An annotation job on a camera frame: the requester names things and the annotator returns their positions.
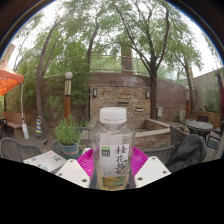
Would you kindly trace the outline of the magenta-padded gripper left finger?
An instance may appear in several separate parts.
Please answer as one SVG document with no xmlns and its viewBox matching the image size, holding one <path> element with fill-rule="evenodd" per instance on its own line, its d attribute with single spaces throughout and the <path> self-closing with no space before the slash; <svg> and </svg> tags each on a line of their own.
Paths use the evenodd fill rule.
<svg viewBox="0 0 224 224">
<path fill-rule="evenodd" d="M 93 173 L 92 150 L 88 149 L 78 159 L 69 159 L 56 175 L 80 187 L 89 188 Z"/>
</svg>

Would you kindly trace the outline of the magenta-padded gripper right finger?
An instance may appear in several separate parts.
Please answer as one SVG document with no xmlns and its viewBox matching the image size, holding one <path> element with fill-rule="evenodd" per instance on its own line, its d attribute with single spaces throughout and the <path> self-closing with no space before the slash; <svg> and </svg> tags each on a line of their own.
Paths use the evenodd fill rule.
<svg viewBox="0 0 224 224">
<path fill-rule="evenodd" d="M 157 156 L 147 156 L 138 148 L 133 149 L 131 172 L 136 188 L 141 188 L 171 174 Z"/>
</svg>

